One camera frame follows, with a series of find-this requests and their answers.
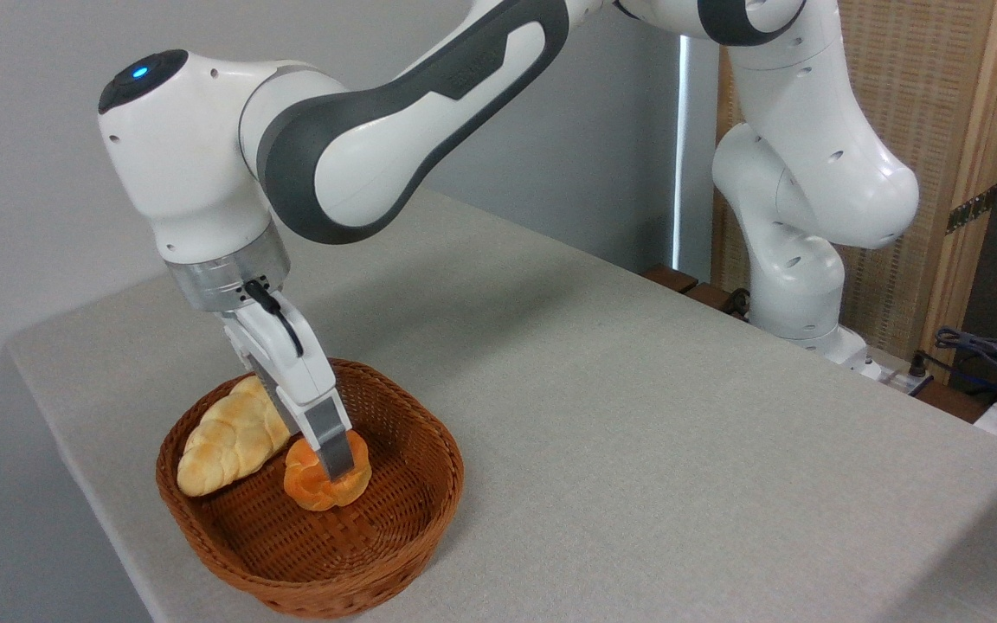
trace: wicker basket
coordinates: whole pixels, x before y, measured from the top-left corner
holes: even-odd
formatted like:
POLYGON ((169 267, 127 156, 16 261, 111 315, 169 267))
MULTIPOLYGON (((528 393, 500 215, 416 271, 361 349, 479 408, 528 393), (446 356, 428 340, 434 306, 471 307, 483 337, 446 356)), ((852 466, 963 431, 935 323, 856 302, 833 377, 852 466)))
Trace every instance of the wicker basket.
POLYGON ((330 363, 352 425, 370 450, 371 482, 353 504, 325 512, 299 508, 282 488, 290 443, 257 473, 208 496, 179 491, 175 477, 187 435, 241 379, 199 399, 167 434, 156 460, 161 497, 214 575, 273 610, 317 619, 368 610, 406 588, 433 555, 464 484, 452 435, 415 398, 362 363, 330 363))

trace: gray tablecloth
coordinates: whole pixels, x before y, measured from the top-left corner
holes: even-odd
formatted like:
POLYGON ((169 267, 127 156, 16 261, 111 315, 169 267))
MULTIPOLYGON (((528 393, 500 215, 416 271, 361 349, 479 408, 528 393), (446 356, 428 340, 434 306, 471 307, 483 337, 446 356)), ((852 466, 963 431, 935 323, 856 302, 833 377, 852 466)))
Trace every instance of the gray tablecloth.
MULTIPOLYGON (((997 620, 997 438, 426 190, 370 241, 286 236, 325 351, 447 423, 458 516, 380 620, 997 620)), ((12 340, 156 620, 291 620, 159 500, 171 423, 241 372, 167 276, 12 340)))

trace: bread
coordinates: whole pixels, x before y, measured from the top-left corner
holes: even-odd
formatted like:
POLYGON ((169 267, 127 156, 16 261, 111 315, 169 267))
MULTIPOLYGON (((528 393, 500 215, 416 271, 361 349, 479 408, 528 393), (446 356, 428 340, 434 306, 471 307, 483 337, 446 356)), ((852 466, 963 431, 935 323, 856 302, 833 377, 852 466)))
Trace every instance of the bread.
POLYGON ((306 439, 294 442, 287 453, 287 471, 284 473, 284 491, 298 505, 308 511, 325 511, 333 506, 346 506, 355 502, 371 481, 371 463, 368 445, 363 438, 350 430, 347 433, 352 450, 353 468, 336 482, 330 482, 321 468, 318 455, 306 439))
POLYGON ((205 496, 256 472, 290 434, 261 379, 242 379, 211 406, 183 446, 179 490, 205 496))

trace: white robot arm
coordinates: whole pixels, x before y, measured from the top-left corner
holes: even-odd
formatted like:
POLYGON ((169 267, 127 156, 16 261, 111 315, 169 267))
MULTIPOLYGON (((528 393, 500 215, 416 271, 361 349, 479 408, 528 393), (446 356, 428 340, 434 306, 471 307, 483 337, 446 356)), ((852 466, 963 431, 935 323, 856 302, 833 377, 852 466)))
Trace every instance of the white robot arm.
POLYGON ((330 478, 351 428, 312 328, 280 294, 289 259, 269 209, 321 243, 384 228, 433 165, 551 63, 602 0, 479 0, 383 87, 350 92, 308 64, 183 50, 124 68, 100 96, 114 169, 191 306, 238 355, 330 478))
POLYGON ((706 16, 705 34, 731 46, 747 123, 717 146, 713 178, 748 246, 750 322, 878 377, 864 340, 838 324, 844 265, 830 243, 890 244, 914 220, 918 187, 856 103, 836 0, 744 3, 755 30, 767 33, 759 43, 762 36, 748 29, 713 31, 702 3, 693 12, 693 3, 673 0, 621 5, 682 35, 704 35, 689 27, 698 13, 706 16))
MULTIPOLYGON (((135 208, 149 220, 183 295, 196 309, 221 317, 238 355, 318 450, 330 477, 352 467, 344 441, 351 425, 317 338, 280 294, 290 265, 269 210, 294 232, 320 243, 351 243, 379 232, 428 171, 537 78, 571 29, 604 4, 476 0, 446 40, 398 78, 368 91, 349 91, 301 62, 234 63, 170 50, 124 68, 100 96, 107 152, 135 208)), ((827 52, 832 38, 824 35, 834 32, 838 19, 834 0, 614 4, 681 35, 759 46, 756 50, 778 48, 786 63, 772 61, 775 53, 735 55, 755 74, 737 81, 748 102, 745 114, 767 132, 759 143, 765 151, 750 146, 736 157, 736 166, 752 163, 750 170, 719 170, 743 180, 760 175, 764 182, 778 182, 758 186, 755 194, 781 206, 787 212, 781 218, 797 228, 834 236, 842 230, 874 232, 859 224, 842 229, 851 222, 840 216, 847 211, 841 193, 853 189, 863 195, 856 209, 867 216, 858 223, 874 222, 876 204, 890 200, 877 189, 827 182, 826 167, 815 163, 815 155, 843 151, 838 158, 858 167, 861 152, 874 155, 872 163, 883 162, 876 167, 883 178, 905 167, 878 145, 866 122, 826 127, 826 132, 844 127, 847 134, 840 139, 819 135, 815 115, 796 109, 801 98, 765 95, 787 86, 788 72, 799 71, 795 63, 815 56, 827 59, 816 67, 815 78, 844 76, 843 52, 827 52), (826 11, 832 19, 822 15, 826 11), (818 28, 828 30, 816 42, 807 39, 818 28), (788 38, 798 43, 784 43, 788 38), (793 53, 784 51, 786 46, 795 48, 793 53), (803 56, 806 50, 814 52, 803 56), (772 62, 779 67, 769 67, 772 62), (790 115, 787 121, 780 118, 784 114, 790 115), (806 200, 776 201, 795 180, 806 200)), ((859 114, 851 91, 835 105, 836 118, 859 114)), ((828 106, 815 103, 814 109, 828 106)), ((851 178, 859 180, 858 174, 851 178)), ((902 220, 891 218, 883 229, 901 232, 902 220)))

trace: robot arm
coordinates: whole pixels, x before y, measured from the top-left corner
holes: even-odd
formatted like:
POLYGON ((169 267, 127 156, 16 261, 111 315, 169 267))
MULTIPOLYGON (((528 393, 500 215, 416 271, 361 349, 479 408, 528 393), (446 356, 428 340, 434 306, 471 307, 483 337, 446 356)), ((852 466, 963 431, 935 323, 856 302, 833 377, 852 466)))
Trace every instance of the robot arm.
POLYGON ((269 209, 310 240, 372 236, 603 3, 476 0, 446 40, 368 91, 305 63, 170 50, 100 96, 107 153, 183 295, 222 320, 330 478, 352 468, 351 422, 317 337, 281 295, 290 261, 269 209))

